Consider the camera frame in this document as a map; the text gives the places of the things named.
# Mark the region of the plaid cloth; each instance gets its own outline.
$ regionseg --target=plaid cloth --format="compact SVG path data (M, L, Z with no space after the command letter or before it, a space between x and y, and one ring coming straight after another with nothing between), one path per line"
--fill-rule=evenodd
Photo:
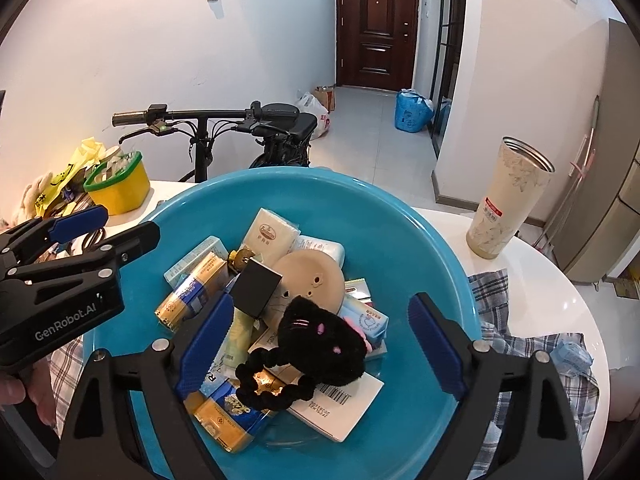
M56 399L56 431L62 435L66 412L82 371L82 338L74 339L53 352L49 367L53 397Z
M529 338L511 336L507 326L509 321L509 280L506 270L471 276L469 283L476 298L476 308L481 319L482 338L491 343L495 351L530 357L538 350L551 353L561 340L574 341L586 349L583 335L577 333ZM580 375L575 378L560 376L560 380L574 414L580 445L584 446L598 405L600 393L598 384L591 371L588 375ZM469 480L484 475L489 469L502 434L510 399L510 392L503 392L498 397L494 419L484 438Z

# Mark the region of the tiled floor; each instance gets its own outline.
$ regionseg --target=tiled floor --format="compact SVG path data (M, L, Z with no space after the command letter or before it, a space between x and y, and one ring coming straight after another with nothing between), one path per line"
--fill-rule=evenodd
M394 127L396 96L338 88L331 130L312 142L312 166L325 166L375 184L408 205L459 214L469 211L435 203L431 171L436 156L427 133L407 134ZM533 243L540 229L523 226L521 237ZM640 366L640 301L616 296L613 285L579 285L596 320L609 368Z

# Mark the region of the human hand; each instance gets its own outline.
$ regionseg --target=human hand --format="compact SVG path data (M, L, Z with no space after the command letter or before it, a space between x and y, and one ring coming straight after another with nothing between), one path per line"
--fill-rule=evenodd
M51 389L49 362L46 358L33 365L31 381L25 388L22 381L0 374L0 408L5 404L20 404L26 396L36 405L38 417L50 428L56 425L56 401Z

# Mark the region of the black scrunchie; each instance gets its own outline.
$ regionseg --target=black scrunchie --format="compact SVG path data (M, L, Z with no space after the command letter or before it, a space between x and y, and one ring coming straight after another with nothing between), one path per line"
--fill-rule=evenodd
M238 400L245 406L254 410L273 410L281 412L288 410L296 400L311 400L316 389L316 381L308 375L299 378L298 384L286 384L278 395L271 392L256 393L258 383L254 375L265 368L283 366L289 364L280 348L267 350L257 348L249 354L245 364L238 365L236 377L240 381L240 387L236 390Z

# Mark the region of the yellow bucket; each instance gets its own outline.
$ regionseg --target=yellow bucket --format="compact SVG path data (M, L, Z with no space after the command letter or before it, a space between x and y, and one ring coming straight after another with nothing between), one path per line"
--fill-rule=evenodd
M109 215L121 215L139 208L149 193L151 184L142 164L142 153L136 152L130 164L103 182L95 179L107 167L104 162L89 175L84 190L92 200L105 206Z

